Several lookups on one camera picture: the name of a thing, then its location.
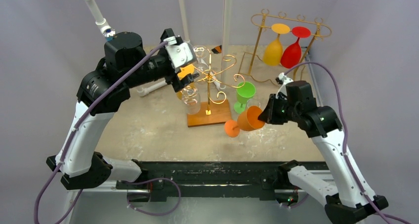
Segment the yellow wine glass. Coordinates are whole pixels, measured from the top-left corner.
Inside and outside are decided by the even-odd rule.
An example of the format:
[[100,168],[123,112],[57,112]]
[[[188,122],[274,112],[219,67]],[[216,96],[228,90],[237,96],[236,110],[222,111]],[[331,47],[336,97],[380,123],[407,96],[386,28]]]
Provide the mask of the yellow wine glass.
[[[181,67],[181,71],[177,74],[179,79],[183,79],[184,76],[186,76],[187,74],[191,73],[194,74],[195,72],[195,67],[193,66],[193,64],[189,64],[185,67]],[[176,96],[179,100],[182,99],[182,93],[181,91],[176,93]]]
[[276,38],[266,47],[262,61],[268,66],[278,66],[283,55],[283,46],[280,36],[291,31],[286,24],[276,23],[271,26],[271,30],[276,33]]

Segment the clear wine glass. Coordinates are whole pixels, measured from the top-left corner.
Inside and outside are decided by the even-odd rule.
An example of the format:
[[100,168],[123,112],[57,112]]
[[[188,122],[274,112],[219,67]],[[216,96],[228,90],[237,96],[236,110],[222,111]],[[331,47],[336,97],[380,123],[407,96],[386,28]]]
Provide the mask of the clear wine glass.
[[197,88],[186,86],[182,91],[182,101],[188,115],[197,114],[201,109],[201,96]]
[[251,98],[251,99],[249,99],[249,100],[247,101],[247,103],[246,103],[246,108],[250,108],[250,107],[252,107],[252,106],[255,106],[255,107],[260,108],[260,107],[261,107],[261,103],[260,103],[260,101],[259,101],[259,100],[255,99],[255,98]]
[[195,45],[193,46],[194,53],[196,55],[197,61],[193,64],[198,71],[205,71],[207,69],[207,64],[205,59],[208,57],[208,49],[204,45]]

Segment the gold scroll glass tree stand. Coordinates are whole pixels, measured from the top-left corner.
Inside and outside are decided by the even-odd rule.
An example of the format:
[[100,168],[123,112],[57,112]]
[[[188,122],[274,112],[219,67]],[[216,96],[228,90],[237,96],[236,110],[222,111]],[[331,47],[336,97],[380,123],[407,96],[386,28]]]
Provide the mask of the gold scroll glass tree stand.
[[[218,93],[217,93],[217,95],[216,95],[216,98],[219,98],[220,97],[220,95],[222,95],[222,96],[224,96],[224,98],[223,98],[223,100],[222,101],[214,101],[212,98],[211,98],[211,94],[210,94],[210,84],[211,83],[218,83],[220,86],[221,85],[224,85],[224,86],[226,86],[226,87],[230,87],[230,88],[237,88],[237,86],[233,86],[233,85],[228,85],[228,84],[226,84],[226,83],[223,83],[223,82],[221,82],[218,78],[217,78],[217,76],[219,75],[219,74],[222,74],[222,73],[224,73],[225,71],[227,71],[228,69],[230,69],[231,67],[233,67],[234,65],[236,65],[236,63],[237,63],[237,59],[236,59],[236,57],[235,56],[233,56],[233,55],[230,55],[230,54],[228,54],[228,55],[226,55],[226,56],[223,56],[222,57],[222,62],[231,62],[232,61],[232,64],[230,65],[230,66],[228,66],[228,67],[226,67],[225,69],[221,69],[220,71],[218,71],[218,72],[216,72],[215,70],[213,70],[213,68],[211,67],[211,65],[212,65],[212,52],[211,52],[211,50],[209,50],[208,49],[208,52],[209,52],[209,54],[208,54],[208,63],[207,63],[207,69],[205,70],[205,71],[203,71],[203,72],[201,72],[201,71],[198,71],[196,68],[195,68],[195,70],[196,71],[198,71],[199,73],[200,73],[200,78],[196,81],[196,82],[206,82],[207,83],[207,103],[208,103],[208,108],[207,108],[207,114],[210,114],[211,113],[211,111],[210,111],[210,103],[212,102],[212,103],[214,103],[214,104],[222,104],[225,100],[227,100],[227,95],[226,95],[226,93],[225,92],[223,92],[223,91],[219,91]],[[245,78],[242,76],[242,75],[240,75],[240,74],[234,74],[234,76],[233,76],[233,79],[234,79],[234,81],[235,82],[237,82],[239,79],[241,79],[242,80],[242,82],[245,82]]]

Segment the orange plastic wine glass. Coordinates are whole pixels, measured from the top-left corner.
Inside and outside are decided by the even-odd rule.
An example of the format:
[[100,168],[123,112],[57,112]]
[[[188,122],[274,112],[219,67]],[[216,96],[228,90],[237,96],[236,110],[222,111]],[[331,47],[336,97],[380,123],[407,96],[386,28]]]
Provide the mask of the orange plastic wine glass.
[[251,106],[242,112],[238,119],[228,120],[224,124],[224,131],[229,137],[237,137],[240,131],[254,131],[264,127],[265,122],[258,119],[262,110],[257,106]]

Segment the green plastic wine glass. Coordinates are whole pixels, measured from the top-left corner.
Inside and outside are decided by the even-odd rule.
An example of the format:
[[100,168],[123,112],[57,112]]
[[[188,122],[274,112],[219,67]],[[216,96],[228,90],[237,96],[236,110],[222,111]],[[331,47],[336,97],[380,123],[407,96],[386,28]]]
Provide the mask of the green plastic wine glass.
[[236,88],[237,101],[234,103],[234,111],[241,114],[246,109],[247,102],[254,97],[256,93],[255,85],[250,82],[241,82]]

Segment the wooden base board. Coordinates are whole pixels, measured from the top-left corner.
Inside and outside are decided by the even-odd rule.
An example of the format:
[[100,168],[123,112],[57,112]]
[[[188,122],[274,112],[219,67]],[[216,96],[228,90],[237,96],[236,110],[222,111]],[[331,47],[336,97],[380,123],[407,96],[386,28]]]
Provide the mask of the wooden base board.
[[208,103],[201,102],[200,111],[196,114],[187,114],[187,126],[199,127],[208,125],[224,124],[232,120],[229,100],[225,100],[222,104],[210,103],[210,114],[207,114]]

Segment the red plastic wine glass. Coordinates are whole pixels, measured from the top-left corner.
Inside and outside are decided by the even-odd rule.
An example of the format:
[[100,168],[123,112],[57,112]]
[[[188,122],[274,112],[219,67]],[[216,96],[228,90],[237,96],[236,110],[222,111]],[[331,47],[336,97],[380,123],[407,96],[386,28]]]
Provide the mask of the red plastic wine glass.
[[292,28],[291,33],[296,37],[296,41],[285,49],[280,61],[281,65],[287,69],[294,67],[301,59],[300,39],[308,38],[311,35],[311,31],[302,26]]

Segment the yellow wine glass front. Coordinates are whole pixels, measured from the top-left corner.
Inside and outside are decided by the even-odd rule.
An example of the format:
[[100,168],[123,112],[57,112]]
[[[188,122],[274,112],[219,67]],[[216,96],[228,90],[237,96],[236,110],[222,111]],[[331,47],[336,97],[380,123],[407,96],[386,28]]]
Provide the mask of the yellow wine glass front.
[[291,31],[286,24],[276,23],[271,26],[271,30],[276,33],[276,38],[266,47],[262,61],[268,66],[278,66],[283,55],[283,46],[280,36]]

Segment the gold wire wine glass rack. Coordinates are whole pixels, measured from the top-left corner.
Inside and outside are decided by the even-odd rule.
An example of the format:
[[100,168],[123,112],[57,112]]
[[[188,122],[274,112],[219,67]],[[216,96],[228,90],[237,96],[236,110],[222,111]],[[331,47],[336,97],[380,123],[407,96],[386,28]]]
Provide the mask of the gold wire wine glass rack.
[[[327,24],[325,24],[324,19],[321,17],[317,17],[314,20],[310,21],[310,20],[307,20],[306,16],[302,14],[299,14],[296,17],[291,18],[283,11],[280,11],[278,12],[278,14],[273,15],[270,13],[268,9],[262,9],[260,13],[254,14],[251,17],[251,23],[258,28],[256,42],[251,52],[245,51],[243,53],[243,56],[239,65],[238,73],[249,79],[252,79],[254,82],[263,83],[263,84],[264,83],[274,84],[274,81],[272,79],[258,79],[253,73],[253,68],[256,62],[264,63],[262,61],[262,58],[263,58],[265,49],[277,36],[276,33],[274,33],[271,30],[271,26],[273,24],[276,24],[276,23],[286,24],[290,27],[291,30],[292,28],[296,26],[302,26],[302,27],[308,28],[311,31],[311,35],[308,38],[300,39],[299,41],[302,52],[301,52],[301,59],[298,62],[298,64],[306,60],[306,57],[308,56],[309,51],[311,50],[312,45],[316,40],[323,41],[325,38],[330,37],[333,33],[332,28],[328,26]],[[263,51],[261,51],[260,46],[259,46],[260,39],[261,39],[262,34],[267,31],[271,31],[273,34],[275,34],[275,38],[263,48]],[[296,41],[296,37],[290,31],[287,34],[281,35],[280,41],[282,43],[283,52],[284,52],[285,49],[289,45],[293,44]]]

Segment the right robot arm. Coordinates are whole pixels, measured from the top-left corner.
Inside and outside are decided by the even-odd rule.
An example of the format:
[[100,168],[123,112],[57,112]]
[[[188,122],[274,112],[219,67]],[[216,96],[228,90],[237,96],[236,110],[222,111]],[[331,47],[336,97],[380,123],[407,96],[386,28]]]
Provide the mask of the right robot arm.
[[322,154],[334,179],[331,185],[292,160],[278,167],[280,186],[302,188],[324,206],[334,224],[355,224],[389,206],[386,197],[377,195],[363,178],[349,148],[344,145],[344,130],[336,112],[318,106],[311,85],[306,81],[283,83],[270,94],[258,119],[271,125],[295,122],[305,131]]

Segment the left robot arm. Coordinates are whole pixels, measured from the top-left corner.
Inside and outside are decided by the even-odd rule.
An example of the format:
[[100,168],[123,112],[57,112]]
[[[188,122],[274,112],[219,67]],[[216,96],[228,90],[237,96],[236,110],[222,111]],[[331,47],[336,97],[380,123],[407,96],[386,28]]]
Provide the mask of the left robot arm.
[[130,98],[130,89],[164,79],[178,92],[196,75],[180,78],[181,68],[197,58],[190,43],[165,29],[160,44],[146,53],[142,37],[121,32],[104,45],[104,57],[96,69],[81,81],[75,116],[61,151],[47,159],[55,173],[62,174],[67,190],[95,188],[108,180],[127,181],[136,189],[147,184],[147,175],[136,160],[108,158],[95,149],[104,129],[121,104]]

